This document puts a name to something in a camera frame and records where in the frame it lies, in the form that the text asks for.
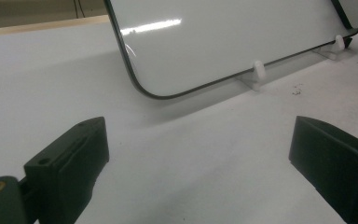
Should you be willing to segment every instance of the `wooden edge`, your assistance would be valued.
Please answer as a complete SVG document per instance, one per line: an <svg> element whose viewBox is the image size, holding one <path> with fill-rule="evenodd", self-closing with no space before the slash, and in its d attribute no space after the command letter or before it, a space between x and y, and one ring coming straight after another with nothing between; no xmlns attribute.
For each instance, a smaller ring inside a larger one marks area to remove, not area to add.
<svg viewBox="0 0 358 224"><path fill-rule="evenodd" d="M67 21L50 21L50 22L43 22L43 23L36 23L36 24L10 26L10 27L0 28L0 35L16 34L16 33L30 32L30 31L37 31L37 30L47 30L47 29L62 28L68 26L86 25L86 24L101 23L107 21L109 21L109 17L107 15L103 15L97 17L67 20Z"/></svg>

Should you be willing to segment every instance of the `wire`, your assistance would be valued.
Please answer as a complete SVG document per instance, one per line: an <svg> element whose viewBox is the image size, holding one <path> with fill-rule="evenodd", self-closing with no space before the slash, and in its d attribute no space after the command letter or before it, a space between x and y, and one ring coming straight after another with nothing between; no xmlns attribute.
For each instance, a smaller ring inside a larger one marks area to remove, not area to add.
<svg viewBox="0 0 358 224"><path fill-rule="evenodd" d="M83 14L83 18L86 18L86 16L84 15L83 7L81 6L80 0L77 0L77 2L79 3L81 13Z"/></svg>
<svg viewBox="0 0 358 224"><path fill-rule="evenodd" d="M79 19L79 16L78 16L78 14L77 14L76 0L74 0L74 4L75 4L75 11L76 11L76 18Z"/></svg>

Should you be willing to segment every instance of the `white plastic spacer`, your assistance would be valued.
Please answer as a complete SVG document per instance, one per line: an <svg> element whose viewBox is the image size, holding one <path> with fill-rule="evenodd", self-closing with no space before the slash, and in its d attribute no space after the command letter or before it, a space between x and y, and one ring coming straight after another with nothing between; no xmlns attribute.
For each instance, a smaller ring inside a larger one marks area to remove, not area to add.
<svg viewBox="0 0 358 224"><path fill-rule="evenodd" d="M260 61L255 61L253 68L254 71L252 73L241 75L239 80L252 90L260 91L260 81L266 79L266 68Z"/></svg>
<svg viewBox="0 0 358 224"><path fill-rule="evenodd" d="M318 53L330 60L335 61L338 54L345 49L345 42L342 35L336 35L336 42L332 45L327 45L315 49L313 52Z"/></svg>

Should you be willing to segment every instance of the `white table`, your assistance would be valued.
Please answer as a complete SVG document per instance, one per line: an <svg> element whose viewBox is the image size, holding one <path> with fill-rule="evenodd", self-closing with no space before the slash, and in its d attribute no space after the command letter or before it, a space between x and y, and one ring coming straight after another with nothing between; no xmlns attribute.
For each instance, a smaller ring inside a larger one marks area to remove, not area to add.
<svg viewBox="0 0 358 224"><path fill-rule="evenodd" d="M261 92L229 80L156 101L110 23L0 35L0 175L104 116L111 161L78 224L344 223L287 157L297 115L358 137L358 35L336 62L307 53L268 75L282 78Z"/></svg>

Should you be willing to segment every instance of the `white clip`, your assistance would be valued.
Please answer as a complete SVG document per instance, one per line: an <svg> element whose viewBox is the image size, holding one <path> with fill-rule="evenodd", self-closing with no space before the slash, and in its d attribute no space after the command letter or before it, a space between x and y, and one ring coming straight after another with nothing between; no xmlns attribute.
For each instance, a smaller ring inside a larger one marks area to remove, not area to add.
<svg viewBox="0 0 358 224"><path fill-rule="evenodd" d="M266 68L260 61L254 62L254 71L241 75L238 79L254 91L260 91L260 82L266 79Z"/></svg>
<svg viewBox="0 0 358 224"><path fill-rule="evenodd" d="M326 45L315 49L313 52L318 53L330 60L335 61L338 54L345 49L345 42L342 35L336 35L336 42L332 45Z"/></svg>

